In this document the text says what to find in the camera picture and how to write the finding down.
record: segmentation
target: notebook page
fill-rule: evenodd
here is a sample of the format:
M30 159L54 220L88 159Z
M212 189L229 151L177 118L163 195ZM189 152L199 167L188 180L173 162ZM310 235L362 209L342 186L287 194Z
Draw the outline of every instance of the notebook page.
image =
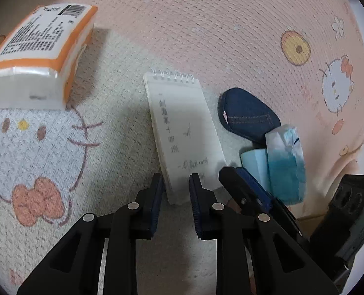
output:
M226 161L200 82L191 74L153 71L144 83L169 202L189 200L191 173L200 175L204 188L219 188Z

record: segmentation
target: white spiral binding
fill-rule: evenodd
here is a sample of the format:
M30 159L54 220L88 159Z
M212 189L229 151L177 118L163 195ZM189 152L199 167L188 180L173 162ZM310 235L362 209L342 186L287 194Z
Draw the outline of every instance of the white spiral binding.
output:
M175 82L181 83L192 83L194 84L194 76L188 73L181 73L178 71L169 71L169 70L157 70L151 69L154 78L161 78L162 80L174 80Z

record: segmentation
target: light blue object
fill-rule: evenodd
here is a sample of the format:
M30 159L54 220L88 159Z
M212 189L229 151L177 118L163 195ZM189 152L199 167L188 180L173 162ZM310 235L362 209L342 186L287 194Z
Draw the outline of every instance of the light blue object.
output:
M267 150L260 148L241 154L241 163L267 192L271 193L268 173Z
M282 125L265 135L271 193L284 204L300 203L305 197L306 175L297 128Z

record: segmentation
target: silver screw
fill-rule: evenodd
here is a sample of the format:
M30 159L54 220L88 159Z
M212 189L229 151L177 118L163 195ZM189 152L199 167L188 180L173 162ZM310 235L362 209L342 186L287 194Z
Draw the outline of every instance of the silver screw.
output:
M225 208L225 206L222 203L214 203L212 204L212 208L216 211L221 211Z
M258 219L261 221L261 222L268 222L270 217L265 214L265 213L261 213L258 215Z
M92 222L95 216L92 213L86 213L82 218L84 222Z
M136 210L139 208L139 204L137 202L131 202L127 205L129 210Z

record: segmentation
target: hello kitty print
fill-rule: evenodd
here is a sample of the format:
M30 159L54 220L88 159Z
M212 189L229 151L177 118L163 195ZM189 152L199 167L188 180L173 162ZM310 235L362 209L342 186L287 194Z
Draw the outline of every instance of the hello kitty print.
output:
M345 106L350 93L354 89L351 79L353 66L347 55L335 59L322 70L322 94L328 110L338 114Z
M59 226L71 214L77 187L91 147L79 112L0 110L0 203L11 204L23 226L41 218Z

